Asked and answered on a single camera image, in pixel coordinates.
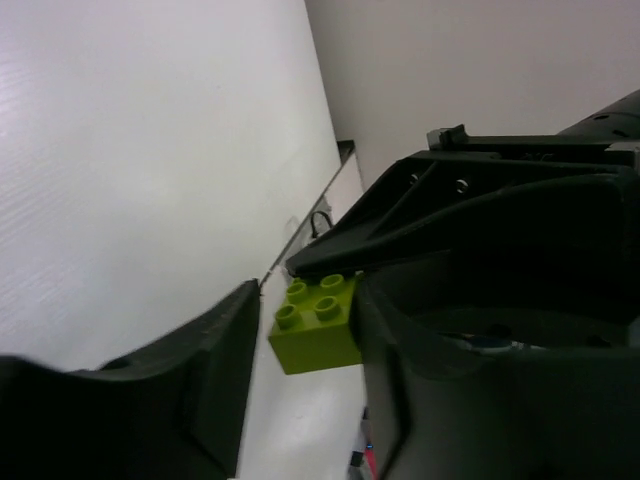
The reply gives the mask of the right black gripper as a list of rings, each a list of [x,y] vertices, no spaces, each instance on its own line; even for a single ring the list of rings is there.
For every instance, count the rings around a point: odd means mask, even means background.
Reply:
[[[288,271],[350,273],[458,248],[634,257],[638,91],[555,135],[471,136],[460,124],[428,132],[427,144],[505,159],[421,151],[397,161]]]

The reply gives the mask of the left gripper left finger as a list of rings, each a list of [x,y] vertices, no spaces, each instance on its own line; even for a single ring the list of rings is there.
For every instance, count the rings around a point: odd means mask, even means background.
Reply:
[[[97,370],[1,359],[5,479],[231,479],[260,320],[256,280]]]

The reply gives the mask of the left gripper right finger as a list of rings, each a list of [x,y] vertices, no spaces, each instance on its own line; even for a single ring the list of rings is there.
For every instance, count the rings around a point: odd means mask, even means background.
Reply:
[[[355,301],[381,478],[638,477],[636,265],[447,252]]]

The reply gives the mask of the yellow-green lego brick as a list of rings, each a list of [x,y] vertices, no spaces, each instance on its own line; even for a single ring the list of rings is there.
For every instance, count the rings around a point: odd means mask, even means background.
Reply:
[[[350,317],[361,274],[295,278],[274,314],[269,343],[287,375],[359,364]]]

